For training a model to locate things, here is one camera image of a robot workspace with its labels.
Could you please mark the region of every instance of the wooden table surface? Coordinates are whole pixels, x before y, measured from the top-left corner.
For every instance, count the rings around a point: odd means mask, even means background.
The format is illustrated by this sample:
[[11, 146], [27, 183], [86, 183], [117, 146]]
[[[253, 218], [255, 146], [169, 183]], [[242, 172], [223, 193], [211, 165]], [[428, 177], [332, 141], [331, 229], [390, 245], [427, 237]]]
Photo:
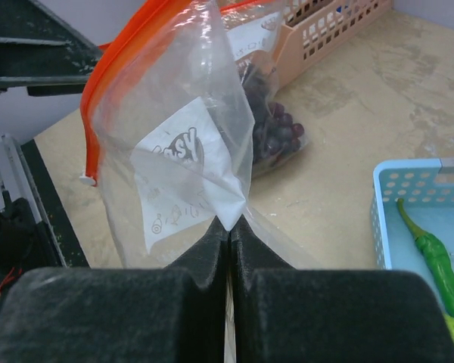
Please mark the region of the wooden table surface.
[[[391, 11], [277, 99], [311, 142], [253, 182], [252, 205], [323, 266], [374, 268], [373, 169], [389, 159], [454, 157], [454, 31]], [[79, 182], [79, 111], [36, 143], [90, 265], [119, 267], [98, 190]]]

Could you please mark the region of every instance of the pepper stem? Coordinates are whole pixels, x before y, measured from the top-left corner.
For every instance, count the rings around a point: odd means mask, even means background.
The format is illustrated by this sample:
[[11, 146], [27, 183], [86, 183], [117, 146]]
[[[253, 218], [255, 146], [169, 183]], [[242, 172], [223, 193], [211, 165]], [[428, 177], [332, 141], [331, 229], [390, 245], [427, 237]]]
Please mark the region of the pepper stem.
[[412, 236], [414, 236], [414, 239], [417, 240], [419, 237], [424, 236], [428, 234], [427, 231], [424, 231], [422, 228], [420, 228], [418, 225], [414, 223], [407, 215], [406, 211], [403, 209], [403, 198], [399, 198], [396, 202], [396, 207], [399, 210], [400, 216], [402, 217], [403, 221], [406, 223], [407, 228], [409, 229], [410, 233], [412, 233]]

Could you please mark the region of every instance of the orange strip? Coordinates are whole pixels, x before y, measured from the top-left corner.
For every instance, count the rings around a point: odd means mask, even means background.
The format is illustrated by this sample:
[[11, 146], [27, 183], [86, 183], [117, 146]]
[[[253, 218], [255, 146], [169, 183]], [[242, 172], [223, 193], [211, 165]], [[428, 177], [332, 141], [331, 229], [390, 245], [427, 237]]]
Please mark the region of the orange strip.
[[[246, 5], [264, 4], [276, 0], [246, 0], [238, 4], [226, 6], [221, 12], [231, 11]], [[86, 170], [87, 177], [98, 183], [98, 168], [101, 158], [101, 147], [97, 136], [92, 129], [92, 116], [108, 86], [115, 80], [118, 73], [131, 62], [154, 35], [169, 23], [174, 17], [179, 16], [190, 4], [191, 0], [148, 0], [126, 24], [121, 33], [113, 42], [100, 45], [104, 54], [96, 64], [88, 82], [82, 92], [80, 112], [84, 132], [86, 135]], [[148, 59], [135, 65], [133, 73], [127, 74], [114, 90], [114, 98], [120, 100], [128, 90], [133, 87], [149, 68], [167, 49], [173, 40], [173, 32], [169, 34], [162, 44], [148, 54]]]

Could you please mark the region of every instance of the red wire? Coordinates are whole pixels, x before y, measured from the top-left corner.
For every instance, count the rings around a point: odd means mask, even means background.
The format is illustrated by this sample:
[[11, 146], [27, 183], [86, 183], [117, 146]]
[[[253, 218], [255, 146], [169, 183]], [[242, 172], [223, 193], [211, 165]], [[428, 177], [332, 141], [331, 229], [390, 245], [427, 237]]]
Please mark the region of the red wire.
[[13, 276], [12, 274], [14, 273], [15, 271], [15, 267], [12, 267], [10, 272], [7, 273], [7, 276], [5, 276], [5, 278], [2, 280], [2, 282], [0, 283], [0, 295], [2, 294], [1, 293], [1, 289], [6, 285], [6, 284], [9, 284], [10, 282], [12, 282], [13, 280], [17, 279], [20, 277], [20, 275], [22, 274], [22, 268], [20, 268], [18, 270], [18, 274], [17, 276]]

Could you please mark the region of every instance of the peach plastic crate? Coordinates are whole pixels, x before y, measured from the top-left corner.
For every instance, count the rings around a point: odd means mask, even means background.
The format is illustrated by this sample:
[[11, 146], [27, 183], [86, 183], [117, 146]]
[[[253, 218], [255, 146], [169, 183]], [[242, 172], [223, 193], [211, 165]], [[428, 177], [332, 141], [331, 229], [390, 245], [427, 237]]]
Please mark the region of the peach plastic crate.
[[393, 0], [288, 0], [274, 59], [279, 87], [392, 8]]

